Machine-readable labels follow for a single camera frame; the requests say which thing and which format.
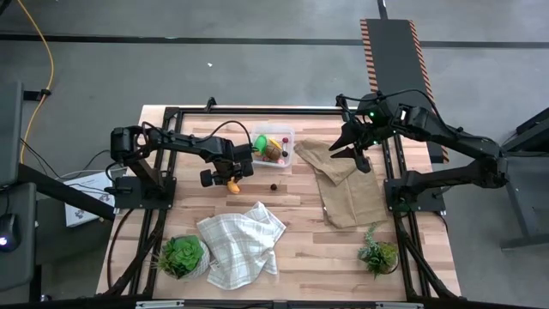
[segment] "green toy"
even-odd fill
[[[257,148],[256,155],[265,154],[265,149],[267,148],[267,137],[263,134],[257,137],[254,147]]]

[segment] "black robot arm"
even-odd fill
[[[340,138],[330,150],[349,144],[354,147],[346,147],[332,157],[353,158],[357,167],[368,173],[370,167],[362,151],[401,134],[415,141],[436,142],[475,159],[465,167],[433,173],[408,171],[402,174],[390,194],[402,202],[415,202],[417,196],[428,188],[464,184],[498,188],[506,184],[506,160],[496,142],[487,137],[470,135],[462,128],[448,126],[437,113],[401,103],[396,98],[389,99],[391,96],[394,95],[368,94],[361,99],[355,113],[343,108],[346,122],[341,127]],[[339,95],[336,99],[337,106],[347,106],[346,97]],[[371,122],[361,122],[358,117],[368,117]]]
[[[198,155],[206,163],[214,163],[215,172],[201,172],[202,186],[226,185],[229,181],[238,182],[243,177],[253,175],[251,166],[251,144],[234,146],[231,140],[206,136],[196,137],[172,131],[164,131],[149,125],[116,128],[111,133],[111,157],[129,167],[137,177],[145,182],[154,182],[162,187],[160,171],[151,168],[145,161],[152,151],[158,149],[178,151]],[[140,145],[137,138],[143,136],[145,143]]]

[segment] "white cloth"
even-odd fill
[[[216,215],[196,224],[214,255],[208,282],[232,290],[256,280],[263,269],[278,273],[274,246],[286,229],[260,202],[247,213]]]

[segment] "orange object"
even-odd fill
[[[226,188],[229,189],[231,193],[238,194],[240,192],[240,188],[238,188],[237,184],[232,181],[233,179],[234,177],[228,183],[226,183]]]

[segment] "green plant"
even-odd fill
[[[157,265],[179,279],[196,268],[202,254],[204,250],[195,235],[171,238],[162,246]]]
[[[359,249],[359,259],[366,263],[368,271],[377,278],[380,274],[388,274],[397,263],[397,249],[395,244],[377,242],[373,239],[376,225],[372,224],[365,234],[366,246]]]

